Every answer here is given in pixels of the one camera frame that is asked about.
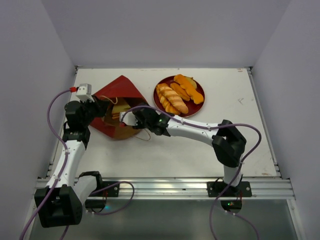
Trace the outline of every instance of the wire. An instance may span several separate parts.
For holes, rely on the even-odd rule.
[[[107,195],[108,195],[108,192],[107,191],[104,191],[103,194],[102,194],[102,200],[105,198],[104,200],[104,206],[99,210],[99,211],[95,211],[93,208],[91,208],[91,211],[94,212],[94,213],[101,213],[106,205],[107,205]]]
[[[146,141],[146,142],[150,141],[150,139],[151,139],[150,133],[149,133],[145,128],[144,128],[143,130],[145,130],[145,132],[149,135],[149,138],[148,138],[148,139],[143,139],[143,138],[138,137],[138,136],[133,136],[133,137],[136,138],[136,139],[140,139],[140,140],[142,140],[142,141]]]
[[[118,103],[118,98],[117,98],[117,97],[115,98],[115,102],[113,102],[113,101],[112,101],[110,98],[108,98],[107,96],[101,95],[100,98],[101,98],[101,97],[103,97],[103,98],[105,98],[105,99],[108,99],[108,100],[109,100],[112,104],[114,104],[114,105],[116,105],[116,104]]]
[[[66,164],[67,164],[67,161],[68,161],[68,147],[66,145],[66,143],[61,139],[61,137],[59,136],[59,134],[55,131],[55,129],[52,127],[51,125],[51,122],[50,122],[50,110],[51,110],[51,107],[52,105],[54,104],[55,100],[60,97],[62,94],[65,94],[65,93],[69,93],[70,92],[70,89],[68,90],[65,90],[65,91],[62,91],[60,92],[59,94],[57,94],[53,99],[52,101],[50,102],[49,104],[49,107],[47,109],[47,112],[46,112],[46,120],[47,120],[47,123],[49,125],[49,128],[51,129],[52,133],[58,138],[58,140],[63,144],[63,147],[65,149],[65,155],[64,155],[64,162],[63,162],[63,165],[61,167],[61,170],[59,171],[58,173],[58,176],[57,178],[59,179],[61,174],[63,173],[65,167],[66,167]],[[32,221],[35,219],[35,217],[37,216],[38,212],[41,210],[41,208],[44,206],[44,204],[46,203],[46,201],[48,200],[48,198],[50,197],[51,193],[53,192],[53,190],[55,189],[57,183],[58,183],[58,179],[56,179],[54,182],[53,182],[53,185],[52,187],[50,188],[49,192],[46,194],[46,196],[44,197],[44,199],[42,200],[42,202],[39,204],[39,206],[37,207],[37,209],[34,211],[34,213],[31,215],[30,219],[28,220],[28,222],[26,223],[26,225],[24,226],[22,232],[21,232],[21,235],[19,237],[19,240],[23,240],[24,237],[25,237],[25,234],[29,228],[29,226],[31,225]]]
[[[111,184],[110,186],[106,186],[106,187],[101,188],[101,189],[99,189],[99,190],[97,190],[97,191],[93,191],[93,192],[91,193],[91,195],[95,195],[95,194],[100,193],[100,192],[102,192],[102,191],[108,190],[108,189],[113,188],[113,187],[115,187],[115,186],[117,186],[117,185],[119,185],[119,184],[129,184],[129,185],[132,187],[132,195],[131,195],[129,201],[128,201],[125,205],[123,205],[122,207],[120,207],[120,208],[117,209],[117,210],[110,211],[110,212],[104,212],[104,213],[96,212],[96,213],[94,213],[95,215],[105,216],[105,215],[115,214],[115,213],[121,211],[122,209],[125,209],[125,208],[131,203],[132,198],[133,198],[134,195],[135,195],[135,187],[134,187],[134,185],[133,185],[131,182],[129,182],[129,181],[118,181],[118,182],[116,182],[116,183],[114,183],[114,184]]]
[[[213,189],[216,190],[216,183],[219,181],[219,179],[222,179],[221,177],[218,177],[214,183],[213,183]]]
[[[64,239],[65,235],[67,234],[68,229],[69,229],[69,226],[66,226],[64,231],[63,231],[63,233],[62,233],[62,235],[61,235],[61,237],[59,238],[59,240],[63,240]]]
[[[135,107],[132,107],[131,109],[129,109],[128,111],[126,111],[122,118],[121,118],[121,123],[123,122],[124,120],[124,117],[129,113],[129,112],[132,112],[136,109],[142,109],[142,108],[146,108],[146,109],[153,109],[153,110],[156,110],[164,115],[166,115],[167,117],[169,117],[170,119],[172,119],[173,121],[176,121],[178,123],[180,123],[180,121],[176,118],[174,118],[173,116],[171,116],[170,114],[166,113],[165,111],[162,111],[160,109],[157,109],[155,107],[152,107],[152,106],[148,106],[148,105],[139,105],[139,106],[135,106]],[[194,127],[194,128],[198,128],[198,129],[204,129],[204,130],[207,130],[208,128],[206,126],[200,126],[200,125],[197,125],[197,124],[193,124],[193,123],[189,123],[187,121],[184,121],[183,122],[184,125],[187,125],[187,126],[190,126],[190,127]],[[231,184],[236,180],[237,176],[239,175],[240,171],[241,171],[241,168],[242,168],[242,165],[243,165],[243,162],[244,160],[259,146],[259,144],[261,143],[261,140],[262,140],[262,135],[261,135],[261,132],[254,126],[252,125],[249,125],[249,124],[245,124],[245,123],[233,123],[233,124],[228,124],[228,125],[221,125],[221,126],[213,126],[213,127],[210,127],[209,129],[210,130],[216,130],[216,129],[224,129],[224,128],[230,128],[230,127],[247,127],[247,128],[250,128],[250,129],[253,129],[257,132],[258,134],[258,141],[257,143],[253,146],[253,148],[251,148],[247,154],[241,159],[240,161],[240,164],[239,164],[239,167],[238,167],[238,170],[236,171],[234,177],[232,178],[232,180],[229,182],[229,184],[222,190],[222,192],[220,192],[220,194],[214,199],[213,201],[213,204],[210,208],[210,214],[209,214],[209,226],[210,226],[210,230],[211,230],[211,233],[214,237],[215,240],[218,239],[215,231],[214,231],[214,227],[213,227],[213,224],[212,224],[212,216],[213,216],[213,211],[214,211],[214,207],[216,206],[217,202],[218,202],[218,199],[227,191],[227,189],[231,186]],[[260,239],[260,235],[259,235],[259,232],[257,230],[257,228],[246,218],[244,218],[243,216],[240,216],[238,214],[234,214],[235,216],[237,216],[238,218],[246,221],[248,224],[250,224],[252,226],[252,228],[254,229],[255,231],[255,234],[256,234],[256,237],[257,239],[259,240]]]

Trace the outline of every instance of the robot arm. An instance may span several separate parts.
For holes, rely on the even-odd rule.
[[[223,182],[229,184],[236,175],[242,154],[245,151],[247,143],[245,137],[236,127],[211,129],[212,127],[232,124],[228,120],[223,120],[222,123],[218,124],[192,121],[177,115],[172,115],[172,117],[174,119],[162,113],[158,114],[150,108],[139,108],[126,115],[124,112],[120,114],[120,119],[123,118],[124,124],[136,129],[147,128],[156,135],[189,138],[213,147],[218,161],[223,164]],[[242,174],[240,173],[231,186],[238,186],[241,179]]]
[[[39,211],[41,225],[44,228],[79,224],[82,218],[83,205],[88,196],[102,188],[102,177],[98,171],[84,172],[74,184],[79,162],[87,149],[90,138],[89,124],[94,118],[102,118],[109,102],[91,96],[91,85],[81,84],[76,96],[80,101],[70,101],[65,106],[67,122],[63,126],[63,149],[61,157],[45,188],[37,189],[34,200],[37,207],[58,180],[52,194]]]

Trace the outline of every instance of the plate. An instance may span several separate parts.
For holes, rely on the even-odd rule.
[[[174,77],[175,76],[168,76],[166,77],[165,79],[161,80],[160,82],[158,82],[158,84],[168,84],[168,86],[170,86],[170,84],[172,83],[175,83],[174,81]],[[181,113],[179,116],[182,117],[182,118],[187,118],[187,117],[190,117],[194,114],[196,114],[197,112],[199,112],[199,110],[202,108],[202,106],[204,105],[204,102],[205,102],[205,93],[204,93],[204,90],[203,88],[201,87],[201,85],[196,81],[194,80],[195,83],[196,83],[196,90],[202,94],[203,96],[203,102],[200,103],[200,104],[195,104],[191,99],[190,101],[184,101],[183,102],[185,103],[185,105],[188,107],[189,109],[189,112],[184,114],[184,113]],[[153,100],[154,100],[154,103],[155,105],[160,109],[160,110],[165,110],[164,107],[162,106],[162,104],[160,103],[159,101],[159,98],[158,98],[158,95],[157,95],[157,91],[156,91],[156,88],[154,88],[154,91],[153,91]]]

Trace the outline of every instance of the pastry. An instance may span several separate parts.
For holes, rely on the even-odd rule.
[[[113,105],[111,117],[113,120],[116,120],[120,117],[121,112],[126,112],[130,109],[129,104],[126,102],[126,100],[122,97],[119,97],[117,100],[117,103]]]
[[[158,95],[159,101],[162,104],[164,110],[167,113],[172,113],[175,115],[180,115],[181,112],[179,112],[174,106],[171,105],[171,103],[166,99],[161,93],[158,86],[155,87],[156,94]]]
[[[195,104],[201,104],[204,102],[204,96],[197,92],[185,76],[178,74],[174,77],[174,81],[180,84],[180,87],[186,91]]]
[[[189,109],[181,97],[166,83],[158,84],[160,93],[181,113],[187,114]]]
[[[197,89],[197,83],[195,82],[194,78],[193,77],[189,77],[189,76],[184,76],[190,83],[191,85]]]
[[[185,101],[190,101],[190,96],[186,93],[186,91],[180,87],[179,84],[177,83],[171,83],[170,84],[170,88],[172,88],[173,90],[175,90],[175,92]]]

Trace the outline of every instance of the white wall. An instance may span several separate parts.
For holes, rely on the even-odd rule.
[[[308,239],[320,237],[320,1],[292,0],[254,66],[254,81]]]
[[[248,67],[290,0],[42,0],[77,65]]]
[[[56,142],[48,104],[72,86],[75,71],[39,0],[2,1],[0,33],[0,239],[16,240]],[[67,97],[52,109],[56,129]]]

